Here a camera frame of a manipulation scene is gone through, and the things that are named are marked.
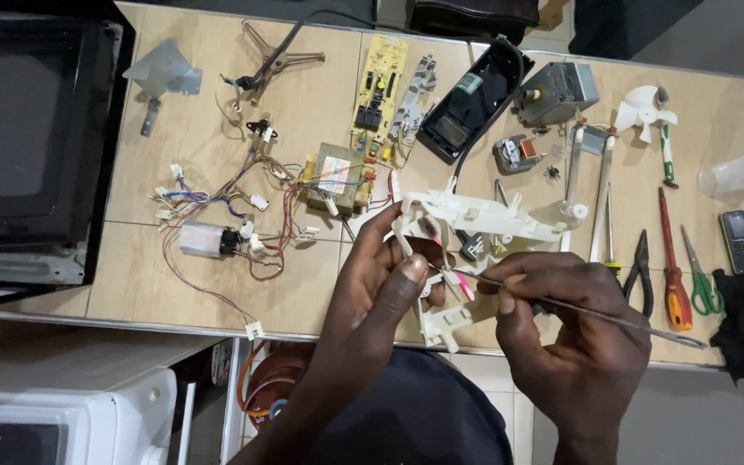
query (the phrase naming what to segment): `pliers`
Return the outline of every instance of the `pliers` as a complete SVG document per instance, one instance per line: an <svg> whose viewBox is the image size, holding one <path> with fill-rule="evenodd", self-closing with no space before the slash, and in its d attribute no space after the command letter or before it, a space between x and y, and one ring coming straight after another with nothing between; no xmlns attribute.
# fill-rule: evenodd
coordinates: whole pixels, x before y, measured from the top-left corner
<svg viewBox="0 0 744 465"><path fill-rule="evenodd" d="M625 300L629 302L630 293L636 285L636 277L639 276L642 279L642 293L644 294L642 314L646 318L650 318L653 314L653 286L651 285L651 270L647 266L648 259L647 230L642 229L642 235L639 236L639 244L635 247L633 268L631 268L630 274L627 275L623 292L625 293Z"/></svg>

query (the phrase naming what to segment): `green scissors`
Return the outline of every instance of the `green scissors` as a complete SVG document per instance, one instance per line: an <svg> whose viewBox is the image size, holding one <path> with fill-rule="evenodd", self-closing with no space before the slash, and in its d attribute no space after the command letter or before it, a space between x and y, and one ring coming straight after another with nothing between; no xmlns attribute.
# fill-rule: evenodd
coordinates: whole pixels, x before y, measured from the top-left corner
<svg viewBox="0 0 744 465"><path fill-rule="evenodd" d="M688 233L685 230L685 226L682 227L682 238L685 239L685 248L688 249L688 259L690 259L690 267L694 272L694 292L690 295L690 303L693 305L694 310L697 313L708 316L715 313L722 313L725 311L725 303L722 301L722 294L717 290L711 289L711 280L708 280L708 275L702 272L702 267L699 266L699 260L696 258L696 252L694 247L690 245L690 239L688 239ZM702 310L696 304L696 298L702 302L705 310ZM713 303L713 298L716 297L717 303Z"/></svg>

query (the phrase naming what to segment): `mobile phone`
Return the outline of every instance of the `mobile phone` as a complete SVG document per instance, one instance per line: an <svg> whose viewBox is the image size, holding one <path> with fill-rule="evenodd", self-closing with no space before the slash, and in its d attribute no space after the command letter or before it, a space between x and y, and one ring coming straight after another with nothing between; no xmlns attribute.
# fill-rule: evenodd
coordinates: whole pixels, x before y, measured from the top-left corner
<svg viewBox="0 0 744 465"><path fill-rule="evenodd" d="M503 40L494 42L421 124L418 140L445 163L455 163L487 131L536 63L521 54L524 72L519 75L511 47Z"/></svg>
<svg viewBox="0 0 744 465"><path fill-rule="evenodd" d="M719 215L719 227L725 241L725 251L735 275L744 275L744 211Z"/></svg>

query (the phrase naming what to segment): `red screwdriver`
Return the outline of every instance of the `red screwdriver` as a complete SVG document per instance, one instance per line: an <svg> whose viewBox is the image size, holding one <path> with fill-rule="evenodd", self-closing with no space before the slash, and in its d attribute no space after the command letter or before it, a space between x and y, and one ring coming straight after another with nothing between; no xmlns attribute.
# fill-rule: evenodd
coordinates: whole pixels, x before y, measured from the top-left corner
<svg viewBox="0 0 744 465"><path fill-rule="evenodd" d="M674 240L670 237L670 220L665 190L659 188L659 213L662 218L662 239L665 242L667 268L665 268L665 306L670 326L677 331L688 331L694 327L690 314L690 299L682 286L682 270L676 266Z"/></svg>

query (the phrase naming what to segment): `white fan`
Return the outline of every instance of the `white fan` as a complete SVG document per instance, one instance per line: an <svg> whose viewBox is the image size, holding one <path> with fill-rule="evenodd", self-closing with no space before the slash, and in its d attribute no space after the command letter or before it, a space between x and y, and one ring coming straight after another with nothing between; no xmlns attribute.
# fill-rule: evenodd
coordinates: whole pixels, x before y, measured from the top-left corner
<svg viewBox="0 0 744 465"><path fill-rule="evenodd" d="M653 106L653 98L658 88L655 85L643 85L637 87L625 95L624 100L619 103L619 113L616 115L614 126L623 131L630 126L641 126L642 134L639 139L651 143L652 122L660 119L676 124L676 114L667 110L659 110Z"/></svg>

